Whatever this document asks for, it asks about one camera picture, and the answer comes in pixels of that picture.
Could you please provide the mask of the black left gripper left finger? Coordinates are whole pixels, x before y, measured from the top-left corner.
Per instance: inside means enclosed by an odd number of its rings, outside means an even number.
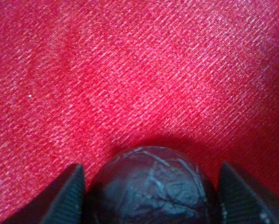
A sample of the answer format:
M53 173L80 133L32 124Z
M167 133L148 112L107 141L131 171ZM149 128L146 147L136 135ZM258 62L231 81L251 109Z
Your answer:
M83 166L71 164L39 195L3 223L80 224L84 197Z

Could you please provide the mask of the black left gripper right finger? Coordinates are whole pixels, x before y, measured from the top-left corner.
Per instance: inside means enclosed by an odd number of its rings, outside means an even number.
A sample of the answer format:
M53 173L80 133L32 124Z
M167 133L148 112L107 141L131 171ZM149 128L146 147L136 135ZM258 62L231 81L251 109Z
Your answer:
M218 194L223 224L279 224L279 197L239 166L222 164Z

